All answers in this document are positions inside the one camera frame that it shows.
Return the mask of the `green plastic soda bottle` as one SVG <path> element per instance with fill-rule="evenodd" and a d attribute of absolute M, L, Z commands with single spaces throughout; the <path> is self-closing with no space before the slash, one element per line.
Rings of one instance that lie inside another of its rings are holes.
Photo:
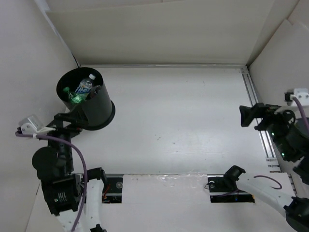
<path fill-rule="evenodd" d="M 69 102 L 72 103 L 72 104 L 80 104 L 84 101 L 84 98 L 81 95 L 70 91 L 69 87 L 65 87 L 63 89 L 63 92 L 66 94 Z"/>

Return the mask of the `clear bottle blue green label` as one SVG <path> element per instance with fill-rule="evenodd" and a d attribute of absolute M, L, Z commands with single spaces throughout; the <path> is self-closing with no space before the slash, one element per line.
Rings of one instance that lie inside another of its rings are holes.
<path fill-rule="evenodd" d="M 90 93 L 95 78 L 93 74 L 90 74 L 87 78 L 84 78 L 76 88 L 75 93 L 83 100 L 85 100 Z"/>

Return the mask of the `clear bottle red label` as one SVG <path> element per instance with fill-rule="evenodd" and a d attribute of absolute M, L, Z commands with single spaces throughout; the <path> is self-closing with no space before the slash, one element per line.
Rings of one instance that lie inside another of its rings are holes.
<path fill-rule="evenodd" d="M 92 89 L 89 92 L 89 97 L 90 98 L 95 97 L 98 94 L 98 92 L 101 90 L 101 88 L 102 88 L 101 85 L 97 85 L 97 86 L 92 87 Z"/>

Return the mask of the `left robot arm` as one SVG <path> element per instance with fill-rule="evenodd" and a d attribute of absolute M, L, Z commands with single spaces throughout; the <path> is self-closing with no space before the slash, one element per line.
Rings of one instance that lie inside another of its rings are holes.
<path fill-rule="evenodd" d="M 66 232 L 103 232 L 100 204 L 108 184 L 105 171 L 87 169 L 81 151 L 71 143 L 88 125 L 88 118 L 77 112 L 59 113 L 49 125 L 51 132 L 36 135 L 48 145 L 34 153 L 32 166 L 50 213 Z"/>

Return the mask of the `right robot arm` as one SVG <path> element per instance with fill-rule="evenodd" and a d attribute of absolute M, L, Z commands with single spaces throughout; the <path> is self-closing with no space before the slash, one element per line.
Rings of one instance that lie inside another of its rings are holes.
<path fill-rule="evenodd" d="M 260 122 L 256 131 L 267 131 L 285 162 L 295 164 L 293 172 L 303 184 L 309 183 L 309 118 L 302 104 L 293 100 L 287 106 L 256 103 L 241 105 L 240 125 L 245 128 L 255 119 Z M 244 191 L 278 212 L 295 232 L 309 230 L 309 199 L 288 194 L 265 182 L 266 175 L 250 172 L 234 164 L 223 173 L 224 187 L 232 191 Z"/>

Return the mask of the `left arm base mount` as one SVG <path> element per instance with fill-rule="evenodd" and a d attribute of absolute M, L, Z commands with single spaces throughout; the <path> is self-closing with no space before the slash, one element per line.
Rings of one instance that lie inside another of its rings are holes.
<path fill-rule="evenodd" d="M 107 184 L 104 184 L 102 203 L 122 203 L 123 175 L 107 174 Z"/>

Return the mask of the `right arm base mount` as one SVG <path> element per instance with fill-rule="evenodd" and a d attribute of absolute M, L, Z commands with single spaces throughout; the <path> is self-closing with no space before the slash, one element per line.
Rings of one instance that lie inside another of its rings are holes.
<path fill-rule="evenodd" d="M 222 174 L 211 174 L 207 179 L 204 189 L 209 192 L 211 203 L 255 203 L 253 195 L 238 190 L 236 185 L 229 187 Z"/>

